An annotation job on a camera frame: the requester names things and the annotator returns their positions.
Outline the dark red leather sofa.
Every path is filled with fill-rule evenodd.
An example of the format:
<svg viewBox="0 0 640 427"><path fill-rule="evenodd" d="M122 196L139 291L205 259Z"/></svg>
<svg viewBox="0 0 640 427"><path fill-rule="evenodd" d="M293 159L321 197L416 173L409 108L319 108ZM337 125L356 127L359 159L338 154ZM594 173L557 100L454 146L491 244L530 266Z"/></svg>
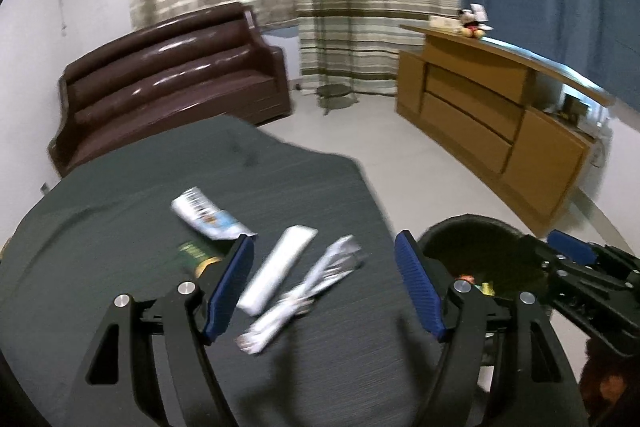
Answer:
<svg viewBox="0 0 640 427"><path fill-rule="evenodd" d="M79 57L58 80L48 145L60 176L100 156L218 115L265 124L292 112L283 52L253 9L232 2L130 32Z"/></svg>

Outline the white strip package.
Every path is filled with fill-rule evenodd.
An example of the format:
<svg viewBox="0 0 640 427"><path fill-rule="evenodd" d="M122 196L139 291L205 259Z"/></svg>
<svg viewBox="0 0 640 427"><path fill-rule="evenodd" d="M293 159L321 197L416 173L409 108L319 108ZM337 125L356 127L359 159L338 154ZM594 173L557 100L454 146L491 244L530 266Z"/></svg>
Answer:
<svg viewBox="0 0 640 427"><path fill-rule="evenodd" d="M250 317L262 314L288 272L317 234L317 229L305 225L288 227L244 289L238 308Z"/></svg>

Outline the white router on cabinet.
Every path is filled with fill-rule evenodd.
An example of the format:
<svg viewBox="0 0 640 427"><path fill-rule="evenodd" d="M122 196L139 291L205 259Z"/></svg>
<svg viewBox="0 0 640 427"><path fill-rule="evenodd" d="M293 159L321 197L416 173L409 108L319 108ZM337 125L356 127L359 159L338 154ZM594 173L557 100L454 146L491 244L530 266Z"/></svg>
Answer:
<svg viewBox="0 0 640 427"><path fill-rule="evenodd" d="M601 107L597 112L594 110L589 117L589 124L591 124L591 135L594 139L608 142L611 140L613 131L610 125L611 115L610 112Z"/></svg>

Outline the white paper package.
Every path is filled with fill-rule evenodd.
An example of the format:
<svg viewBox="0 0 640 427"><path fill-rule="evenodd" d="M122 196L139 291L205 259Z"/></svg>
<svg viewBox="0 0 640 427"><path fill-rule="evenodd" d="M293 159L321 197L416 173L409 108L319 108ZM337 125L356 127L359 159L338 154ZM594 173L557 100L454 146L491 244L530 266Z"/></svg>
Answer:
<svg viewBox="0 0 640 427"><path fill-rule="evenodd" d="M314 299L356 271L362 262L363 253L354 236L337 239L297 286L236 338L236 344L248 355L259 355L289 321L308 313Z"/></svg>

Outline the black metal plant stand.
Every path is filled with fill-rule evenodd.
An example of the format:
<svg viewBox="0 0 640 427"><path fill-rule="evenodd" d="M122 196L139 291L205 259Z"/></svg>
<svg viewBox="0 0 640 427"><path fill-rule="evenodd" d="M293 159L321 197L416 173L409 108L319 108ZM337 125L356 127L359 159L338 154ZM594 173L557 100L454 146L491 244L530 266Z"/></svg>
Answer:
<svg viewBox="0 0 640 427"><path fill-rule="evenodd" d="M338 100L358 102L352 54L352 0L311 0L317 49L316 95L323 115Z"/></svg>

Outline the black lined trash bin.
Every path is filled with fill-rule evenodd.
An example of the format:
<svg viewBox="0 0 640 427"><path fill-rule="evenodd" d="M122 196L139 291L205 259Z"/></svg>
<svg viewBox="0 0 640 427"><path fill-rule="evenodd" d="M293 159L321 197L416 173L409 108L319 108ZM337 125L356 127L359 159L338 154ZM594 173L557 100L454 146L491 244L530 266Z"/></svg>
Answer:
<svg viewBox="0 0 640 427"><path fill-rule="evenodd" d="M429 262L440 263L430 274L440 297L453 280L472 277L476 285L491 284L499 298L514 299L529 291L550 313L548 279L544 285L529 286L518 274L514 243L522 235L529 234L494 218L465 213L432 225L418 247Z"/></svg>

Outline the wooden sideboard cabinet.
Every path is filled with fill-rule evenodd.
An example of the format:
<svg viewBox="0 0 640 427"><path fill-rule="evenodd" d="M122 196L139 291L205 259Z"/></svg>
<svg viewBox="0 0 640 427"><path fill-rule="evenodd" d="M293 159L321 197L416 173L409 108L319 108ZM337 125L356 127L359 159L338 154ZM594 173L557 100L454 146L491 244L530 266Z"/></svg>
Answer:
<svg viewBox="0 0 640 427"><path fill-rule="evenodd" d="M491 38L416 28L400 51L397 113L485 183L536 235L565 212L596 156L594 132L614 98L563 64Z"/></svg>

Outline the Mickey Mouse plush toy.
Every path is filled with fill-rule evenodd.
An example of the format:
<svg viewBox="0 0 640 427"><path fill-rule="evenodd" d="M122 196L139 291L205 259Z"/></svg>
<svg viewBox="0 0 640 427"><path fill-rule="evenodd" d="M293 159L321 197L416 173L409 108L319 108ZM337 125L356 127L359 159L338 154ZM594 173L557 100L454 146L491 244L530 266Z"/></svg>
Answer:
<svg viewBox="0 0 640 427"><path fill-rule="evenodd" d="M492 31L488 25L488 16L483 5L472 3L468 8L459 10L459 32L468 38L480 39Z"/></svg>

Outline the dark grey tablecloth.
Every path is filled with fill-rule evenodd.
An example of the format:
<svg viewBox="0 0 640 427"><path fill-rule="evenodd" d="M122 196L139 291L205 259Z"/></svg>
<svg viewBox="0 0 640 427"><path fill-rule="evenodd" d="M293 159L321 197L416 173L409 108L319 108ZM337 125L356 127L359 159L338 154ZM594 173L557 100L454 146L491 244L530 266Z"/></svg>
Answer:
<svg viewBox="0 0 640 427"><path fill-rule="evenodd" d="M52 425L61 425L82 357L120 294L160 298L219 245L171 202L196 187L256 236L263 262L293 225L316 232L295 286L337 239L359 267L252 357L236 312L207 351L243 426L407 426L434 355L395 265L392 230L360 167L284 143L229 116L125 146L76 168L27 213L1 261L1 349Z"/></svg>

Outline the green glass bottle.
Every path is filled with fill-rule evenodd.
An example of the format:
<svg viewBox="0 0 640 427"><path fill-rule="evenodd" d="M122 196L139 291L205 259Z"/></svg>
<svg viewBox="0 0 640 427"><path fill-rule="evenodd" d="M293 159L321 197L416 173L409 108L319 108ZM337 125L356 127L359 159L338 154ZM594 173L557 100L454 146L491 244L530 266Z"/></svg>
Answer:
<svg viewBox="0 0 640 427"><path fill-rule="evenodd" d="M203 274L209 265L216 265L216 263L222 260L221 256L213 254L204 246L195 242L180 244L178 246L178 253L183 268L196 279Z"/></svg>

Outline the white blue snack wrapper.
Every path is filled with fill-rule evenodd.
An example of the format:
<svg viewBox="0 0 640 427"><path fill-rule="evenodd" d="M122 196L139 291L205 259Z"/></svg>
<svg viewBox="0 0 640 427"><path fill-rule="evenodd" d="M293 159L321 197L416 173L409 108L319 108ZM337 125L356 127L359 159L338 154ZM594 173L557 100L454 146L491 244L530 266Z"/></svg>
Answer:
<svg viewBox="0 0 640 427"><path fill-rule="evenodd" d="M176 197L171 210L183 222L212 241L232 241L241 235L255 236L228 211L217 207L198 187L191 187Z"/></svg>

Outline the small cardboard box on cabinet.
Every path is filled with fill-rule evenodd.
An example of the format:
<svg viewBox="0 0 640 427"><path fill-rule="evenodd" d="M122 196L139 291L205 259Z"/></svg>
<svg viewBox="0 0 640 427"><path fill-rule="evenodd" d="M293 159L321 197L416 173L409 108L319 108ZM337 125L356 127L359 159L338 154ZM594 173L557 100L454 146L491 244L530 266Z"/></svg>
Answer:
<svg viewBox="0 0 640 427"><path fill-rule="evenodd" d="M458 32L461 25L460 20L455 17L431 15L428 18L428 26L442 31Z"/></svg>

